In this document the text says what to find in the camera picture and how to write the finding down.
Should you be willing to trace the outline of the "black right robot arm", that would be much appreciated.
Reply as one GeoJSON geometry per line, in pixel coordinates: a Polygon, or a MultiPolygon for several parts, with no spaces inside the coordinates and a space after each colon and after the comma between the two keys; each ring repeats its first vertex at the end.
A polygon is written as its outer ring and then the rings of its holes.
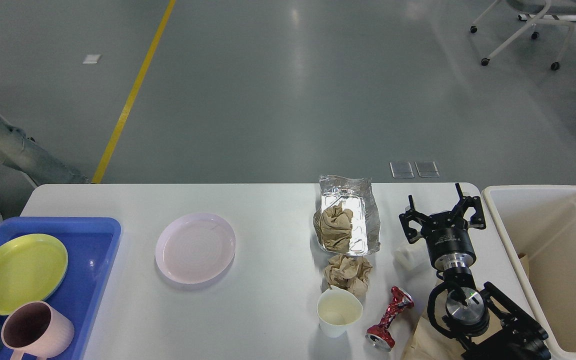
{"type": "Polygon", "coordinates": [[[470,229],[487,227],[482,199],[455,185],[458,201],[451,210],[424,214],[413,196],[398,218],[410,244],[423,239],[439,284],[430,292],[430,325],[464,349],[464,360],[550,360],[549,337],[542,326],[496,285],[478,289],[471,266],[477,256],[470,229]]]}

